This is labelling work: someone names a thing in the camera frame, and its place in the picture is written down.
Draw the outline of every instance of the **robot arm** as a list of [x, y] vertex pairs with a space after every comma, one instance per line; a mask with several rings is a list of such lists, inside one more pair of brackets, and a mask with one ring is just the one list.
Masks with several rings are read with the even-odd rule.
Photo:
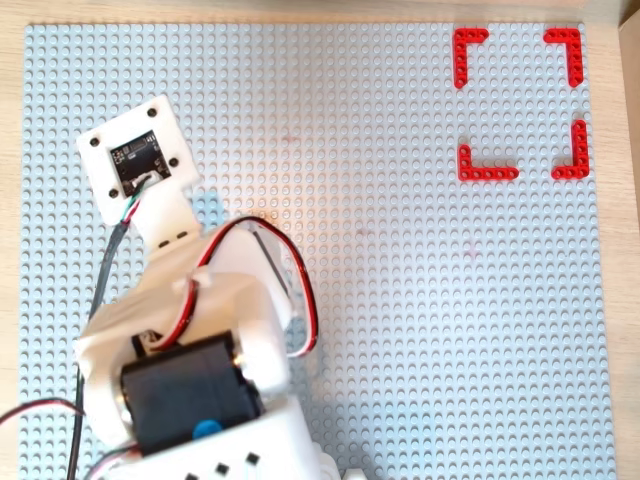
[[[287, 393], [284, 330], [294, 308], [280, 258], [266, 247], [272, 239], [265, 229], [224, 225], [201, 235], [182, 194], [197, 174], [168, 100], [83, 134], [78, 147], [107, 223], [140, 181], [150, 184], [133, 217], [149, 264], [135, 289], [98, 310], [75, 347], [93, 431], [112, 448], [135, 445], [109, 478], [339, 479]], [[221, 229], [224, 242], [199, 262]], [[185, 302], [193, 302], [188, 328], [170, 348], [156, 348]]]

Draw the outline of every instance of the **wooden table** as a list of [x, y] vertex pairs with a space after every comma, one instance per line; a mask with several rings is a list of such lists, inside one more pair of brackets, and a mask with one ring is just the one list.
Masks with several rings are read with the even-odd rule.
[[[640, 478], [640, 235], [617, 23], [623, 0], [16, 0], [0, 5], [0, 411], [17, 398], [24, 26], [30, 23], [562, 21], [587, 25], [602, 273], [619, 479]], [[0, 480], [17, 478], [17, 422]]]

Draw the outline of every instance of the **cable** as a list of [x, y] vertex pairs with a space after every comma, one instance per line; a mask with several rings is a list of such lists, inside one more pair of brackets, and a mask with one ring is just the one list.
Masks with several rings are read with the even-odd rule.
[[[309, 278], [309, 273], [307, 272], [307, 268], [304, 264], [302, 255], [300, 254], [300, 251], [296, 248], [295, 244], [291, 241], [291, 239], [285, 233], [283, 233], [281, 230], [279, 230], [278, 228], [276, 228], [275, 226], [273, 226], [272, 224], [270, 224], [266, 220], [263, 220], [260, 217], [247, 216], [247, 217], [237, 218], [223, 225], [220, 231], [218, 231], [216, 234], [213, 235], [209, 245], [207, 245], [207, 248], [198, 259], [196, 267], [199, 268], [207, 265], [213, 258], [216, 250], [218, 249], [218, 247], [220, 246], [220, 244], [222, 243], [226, 235], [234, 227], [240, 225], [241, 223], [248, 223], [248, 222], [257, 223], [260, 227], [273, 233], [287, 246], [287, 248], [289, 249], [289, 253], [293, 257], [298, 274], [300, 276], [300, 283], [302, 284], [302, 287], [304, 289], [304, 294], [306, 298], [305, 305], [307, 309], [307, 318], [309, 319], [309, 325], [307, 327], [307, 336], [306, 336], [304, 345], [300, 349], [296, 350], [295, 352], [287, 354], [287, 356], [290, 358], [297, 358], [297, 357], [306, 355], [311, 350], [313, 350], [313, 348], [316, 346], [316, 343], [318, 341], [318, 330], [319, 330], [318, 329], [318, 310], [316, 308], [316, 301], [313, 295], [313, 288], [311, 287], [311, 280]], [[195, 310], [195, 300], [193, 303], [193, 310]], [[180, 338], [180, 336], [185, 332], [185, 330], [189, 326], [192, 314], [193, 314], [193, 311], [191, 311], [191, 313], [187, 312], [187, 305], [185, 305], [182, 308], [182, 310], [180, 311], [180, 315], [178, 315], [178, 321], [174, 322], [173, 327], [171, 328], [171, 330], [169, 330], [170, 333], [167, 335], [164, 335], [162, 338], [160, 338], [160, 340], [157, 341], [157, 342], [161, 342], [161, 344], [163, 345], [163, 347], [160, 349], [166, 349], [170, 347]]]
[[[139, 205], [138, 197], [142, 194], [144, 189], [144, 184], [151, 177], [147, 176], [142, 179], [142, 181], [136, 186], [133, 194], [131, 195], [131, 201], [129, 205], [125, 209], [125, 212], [122, 215], [123, 220], [118, 223], [111, 232], [111, 237], [109, 238], [109, 243], [107, 244], [107, 248], [104, 252], [104, 257], [102, 258], [102, 262], [100, 264], [100, 272], [98, 273], [98, 281], [96, 282], [96, 289], [93, 293], [93, 300], [91, 301], [91, 310], [89, 311], [89, 320], [93, 318], [98, 307], [102, 304], [102, 300], [104, 298], [104, 292], [107, 288], [107, 280], [109, 280], [109, 273], [111, 272], [111, 265], [113, 264], [113, 259], [116, 255], [116, 251], [120, 246], [120, 242], [124, 238], [124, 235], [127, 233], [129, 229], [129, 224], [131, 221], [131, 217], [135, 213], [131, 211], [134, 207], [132, 205]], [[82, 410], [84, 407], [84, 377], [80, 372], [80, 369], [76, 367], [76, 398], [75, 404], [79, 410]], [[80, 438], [82, 436], [82, 416], [76, 416], [75, 421], [73, 422], [73, 435], [71, 437], [71, 451], [69, 452], [69, 465], [67, 467], [67, 480], [75, 480], [76, 478], [76, 470], [78, 468], [78, 457], [80, 455]]]
[[2, 425], [7, 420], [10, 420], [13, 417], [18, 415], [22, 415], [23, 413], [27, 413], [30, 410], [42, 407], [52, 407], [52, 406], [60, 406], [65, 407], [74, 412], [76, 415], [84, 415], [84, 412], [77, 408], [73, 403], [69, 400], [60, 397], [50, 397], [50, 398], [39, 398], [38, 400], [33, 400], [31, 402], [23, 403], [18, 405], [15, 408], [12, 408], [8, 412], [4, 413], [0, 416], [0, 425]]
[[178, 315], [176, 321], [169, 329], [170, 332], [174, 332], [173, 335], [163, 336], [155, 341], [143, 340], [145, 346], [151, 350], [166, 350], [178, 340], [177, 332], [184, 332], [191, 322], [191, 317], [196, 308], [196, 300], [198, 298], [198, 282], [193, 279], [189, 279], [187, 282], [187, 291], [185, 293], [185, 299], [180, 307], [180, 315]]
[[131, 217], [133, 217], [133, 214], [136, 213], [136, 210], [140, 206], [140, 200], [142, 197], [142, 192], [144, 191], [144, 185], [149, 180], [151, 180], [151, 175], [147, 175], [142, 180], [140, 180], [140, 183], [138, 183], [138, 185], [136, 185], [136, 188], [131, 194], [131, 199], [129, 199], [129, 203], [127, 204], [127, 208], [125, 208], [124, 212], [122, 212], [122, 217], [120, 218], [121, 222], [129, 223], [131, 221]]
[[132, 453], [139, 453], [137, 445], [129, 445], [105, 453], [100, 460], [89, 469], [87, 475], [84, 477], [85, 480], [98, 480], [102, 478], [105, 473], [113, 468], [115, 463]]

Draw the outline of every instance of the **white bracket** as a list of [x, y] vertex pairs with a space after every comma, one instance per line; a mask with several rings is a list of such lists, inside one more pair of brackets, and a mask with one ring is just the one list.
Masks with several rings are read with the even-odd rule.
[[170, 176], [163, 179], [153, 173], [132, 222], [153, 251], [185, 234], [200, 233], [202, 228], [183, 194], [200, 177], [169, 99], [156, 97], [83, 133], [76, 143], [102, 219], [115, 225], [130, 199], [112, 152], [149, 132], [155, 136]]

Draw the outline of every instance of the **red lego corner piece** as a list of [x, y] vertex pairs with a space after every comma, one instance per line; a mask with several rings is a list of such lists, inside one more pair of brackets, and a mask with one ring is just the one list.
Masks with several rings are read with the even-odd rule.
[[567, 73], [569, 85], [575, 88], [584, 80], [582, 71], [582, 43], [577, 28], [550, 28], [544, 32], [547, 43], [564, 43], [567, 50]]
[[551, 177], [556, 180], [581, 179], [589, 175], [589, 146], [587, 144], [587, 124], [576, 120], [571, 125], [571, 149], [573, 165], [555, 167]]
[[513, 167], [474, 167], [469, 145], [458, 147], [458, 178], [463, 182], [513, 180], [520, 172]]
[[456, 28], [453, 31], [453, 84], [462, 88], [469, 79], [467, 44], [482, 43], [489, 38], [486, 28]]

